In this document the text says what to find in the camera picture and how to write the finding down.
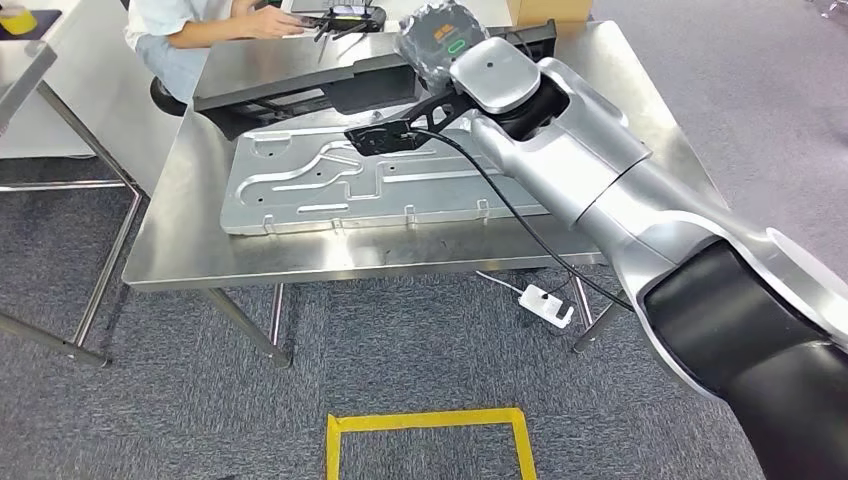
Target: white power strip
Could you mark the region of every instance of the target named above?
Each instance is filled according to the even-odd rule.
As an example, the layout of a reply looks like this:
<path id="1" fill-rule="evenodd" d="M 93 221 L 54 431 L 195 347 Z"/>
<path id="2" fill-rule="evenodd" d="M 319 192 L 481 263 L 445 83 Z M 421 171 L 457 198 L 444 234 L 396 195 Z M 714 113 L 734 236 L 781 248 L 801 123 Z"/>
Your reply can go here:
<path id="1" fill-rule="evenodd" d="M 521 298 L 518 299 L 518 304 L 560 329 L 568 326 L 571 323 L 571 317 L 574 316 L 574 307 L 568 307 L 565 315 L 560 317 L 562 300 L 535 285 L 527 286 L 527 290 L 524 290 Z"/>

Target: person's arm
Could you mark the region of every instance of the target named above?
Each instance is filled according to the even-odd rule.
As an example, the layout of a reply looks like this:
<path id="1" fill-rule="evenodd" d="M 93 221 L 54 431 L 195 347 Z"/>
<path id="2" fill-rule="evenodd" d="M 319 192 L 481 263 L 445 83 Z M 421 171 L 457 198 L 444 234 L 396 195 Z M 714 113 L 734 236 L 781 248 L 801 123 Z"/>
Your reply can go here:
<path id="1" fill-rule="evenodd" d="M 233 0 L 233 6 L 230 7 L 230 17 L 244 17 L 251 13 L 257 3 L 262 0 Z"/>
<path id="2" fill-rule="evenodd" d="M 174 48 L 205 48 L 238 38 L 280 38 L 298 33 L 303 33 L 303 28 L 296 18 L 268 6 L 226 20 L 186 22 L 182 30 L 168 35 L 168 42 Z"/>

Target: person's hand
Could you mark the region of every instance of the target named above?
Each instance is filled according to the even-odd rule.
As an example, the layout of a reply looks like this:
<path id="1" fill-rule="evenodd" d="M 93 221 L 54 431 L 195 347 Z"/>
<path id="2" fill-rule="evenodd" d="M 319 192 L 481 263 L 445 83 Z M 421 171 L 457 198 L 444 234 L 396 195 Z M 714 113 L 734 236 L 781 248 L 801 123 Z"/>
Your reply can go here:
<path id="1" fill-rule="evenodd" d="M 280 38 L 303 33 L 300 20 L 270 5 L 239 19 L 244 22 L 244 34 L 249 38 Z"/>

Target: yellow tape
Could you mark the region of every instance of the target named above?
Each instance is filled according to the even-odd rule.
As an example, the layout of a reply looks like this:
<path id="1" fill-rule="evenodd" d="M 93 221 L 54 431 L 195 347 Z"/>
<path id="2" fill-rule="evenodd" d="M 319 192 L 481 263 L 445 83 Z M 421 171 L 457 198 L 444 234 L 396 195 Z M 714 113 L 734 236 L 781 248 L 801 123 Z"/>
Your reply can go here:
<path id="1" fill-rule="evenodd" d="M 38 25 L 38 21 L 29 10 L 12 7 L 0 10 L 0 12 L 2 12 L 0 13 L 0 25 L 12 35 L 29 33 Z"/>
<path id="2" fill-rule="evenodd" d="M 523 480 L 536 480 L 536 466 L 530 448 L 530 435 L 524 413 L 517 408 L 490 410 L 460 410 L 452 412 L 408 413 L 401 415 L 373 415 L 367 417 L 336 418 L 327 415 L 327 480 L 339 480 L 341 443 L 344 432 L 376 432 L 408 428 L 444 428 L 471 425 L 512 425 L 515 450 Z"/>

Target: cardboard box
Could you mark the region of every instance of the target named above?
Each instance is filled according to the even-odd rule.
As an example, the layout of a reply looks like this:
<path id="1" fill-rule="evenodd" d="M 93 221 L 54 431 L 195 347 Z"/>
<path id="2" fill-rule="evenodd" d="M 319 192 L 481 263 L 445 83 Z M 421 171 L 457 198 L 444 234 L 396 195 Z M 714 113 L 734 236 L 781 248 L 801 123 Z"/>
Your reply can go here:
<path id="1" fill-rule="evenodd" d="M 558 22 L 585 22 L 592 0 L 507 0 L 513 25 L 540 25 L 553 18 Z"/>

